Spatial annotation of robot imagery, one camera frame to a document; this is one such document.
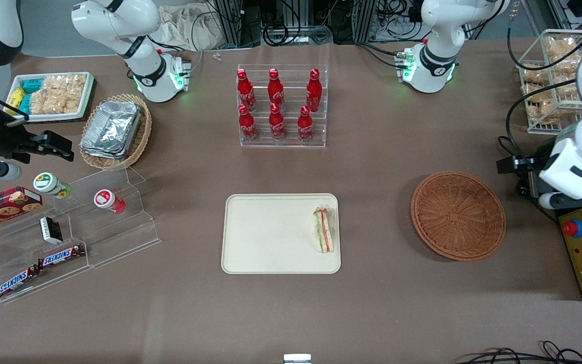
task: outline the red emergency stop button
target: red emergency stop button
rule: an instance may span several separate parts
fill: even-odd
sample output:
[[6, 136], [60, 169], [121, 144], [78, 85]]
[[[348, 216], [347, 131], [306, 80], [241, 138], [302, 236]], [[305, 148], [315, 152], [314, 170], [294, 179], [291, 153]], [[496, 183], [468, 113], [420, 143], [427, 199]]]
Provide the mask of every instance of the red emergency stop button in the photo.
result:
[[573, 238], [582, 237], [582, 222], [579, 219], [571, 219], [564, 222], [563, 233]]

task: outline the white tray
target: white tray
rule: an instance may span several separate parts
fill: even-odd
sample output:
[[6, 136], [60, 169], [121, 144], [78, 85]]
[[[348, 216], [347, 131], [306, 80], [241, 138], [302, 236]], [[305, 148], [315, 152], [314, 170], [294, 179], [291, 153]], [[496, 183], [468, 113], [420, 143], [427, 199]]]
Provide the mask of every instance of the white tray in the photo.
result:
[[[320, 253], [316, 207], [334, 210], [333, 253]], [[332, 194], [235, 194], [226, 200], [221, 267], [227, 274], [334, 274], [340, 269], [338, 200]]]
[[[80, 104], [78, 106], [78, 112], [76, 113], [66, 113], [66, 114], [41, 114], [41, 115], [32, 115], [28, 114], [28, 124], [32, 123], [43, 123], [43, 122], [58, 122], [64, 120], [72, 120], [74, 118], [81, 118], [85, 115], [87, 111], [87, 104], [89, 100], [89, 96], [91, 95], [91, 89], [93, 88], [93, 75], [89, 72], [63, 72], [63, 73], [35, 73], [35, 74], [20, 74], [19, 76], [15, 76], [14, 80], [12, 80], [12, 85], [10, 86], [9, 94], [6, 96], [6, 102], [9, 102], [10, 96], [12, 92], [17, 89], [25, 80], [35, 80], [37, 78], [46, 78], [46, 76], [52, 75], [61, 75], [66, 76], [67, 74], [81, 74], [83, 76], [87, 76], [87, 80], [85, 81], [84, 90], [82, 90], [82, 96], [80, 97]], [[22, 118], [21, 115], [14, 114], [13, 117], [15, 118]]]

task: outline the blue package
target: blue package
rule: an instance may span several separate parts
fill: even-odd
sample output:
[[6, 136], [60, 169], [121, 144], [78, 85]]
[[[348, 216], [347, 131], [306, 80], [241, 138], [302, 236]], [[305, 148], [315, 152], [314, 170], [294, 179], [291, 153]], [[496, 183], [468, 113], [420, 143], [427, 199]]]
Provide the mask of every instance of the blue package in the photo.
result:
[[34, 80], [24, 80], [21, 83], [21, 89], [26, 93], [33, 93], [41, 89], [44, 80], [41, 78], [36, 78]]
[[21, 104], [19, 104], [19, 110], [30, 114], [30, 95], [26, 95], [24, 96], [23, 99], [21, 99]]

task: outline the snickers bar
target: snickers bar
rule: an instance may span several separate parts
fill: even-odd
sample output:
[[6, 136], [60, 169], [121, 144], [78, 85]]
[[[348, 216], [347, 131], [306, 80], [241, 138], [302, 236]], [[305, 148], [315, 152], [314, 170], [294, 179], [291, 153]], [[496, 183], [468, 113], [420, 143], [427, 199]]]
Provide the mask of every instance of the snickers bar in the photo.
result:
[[38, 259], [37, 265], [39, 265], [39, 269], [44, 269], [48, 265], [62, 263], [69, 258], [73, 258], [74, 256], [81, 256], [84, 254], [86, 254], [84, 244], [78, 244], [77, 246], [72, 246], [69, 249], [65, 249], [58, 253], [51, 254], [46, 258]]
[[26, 268], [18, 275], [4, 282], [2, 285], [0, 285], [0, 298], [2, 298], [2, 296], [5, 295], [6, 293], [9, 293], [12, 290], [18, 288], [18, 286], [25, 283], [32, 277], [38, 275], [39, 271], [40, 269], [37, 267], [37, 265], [33, 264], [33, 267]]

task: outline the coca-cola bottle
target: coca-cola bottle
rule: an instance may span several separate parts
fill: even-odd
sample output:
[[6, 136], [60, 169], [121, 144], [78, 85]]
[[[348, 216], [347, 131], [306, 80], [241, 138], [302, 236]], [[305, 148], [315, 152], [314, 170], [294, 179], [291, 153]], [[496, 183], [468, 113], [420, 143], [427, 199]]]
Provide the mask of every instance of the coca-cola bottle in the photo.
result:
[[255, 91], [245, 69], [237, 70], [237, 92], [242, 104], [246, 105], [249, 111], [255, 110]]
[[268, 99], [271, 104], [277, 104], [280, 111], [284, 111], [284, 86], [282, 86], [279, 72], [275, 68], [268, 71]]
[[302, 144], [307, 144], [311, 142], [313, 138], [313, 125], [314, 119], [309, 115], [309, 108], [303, 106], [300, 108], [300, 118], [298, 118], [298, 136], [300, 136], [300, 141]]
[[257, 129], [253, 116], [249, 113], [249, 108], [241, 104], [239, 106], [239, 127], [242, 129], [242, 136], [247, 142], [252, 142], [257, 139]]
[[283, 141], [286, 138], [284, 134], [284, 116], [282, 116], [278, 104], [271, 104], [271, 115], [268, 117], [268, 123], [271, 125], [273, 140], [277, 142]]
[[317, 68], [309, 72], [309, 83], [307, 84], [307, 106], [309, 111], [315, 113], [320, 108], [320, 99], [323, 95], [323, 86], [320, 84], [320, 71]]

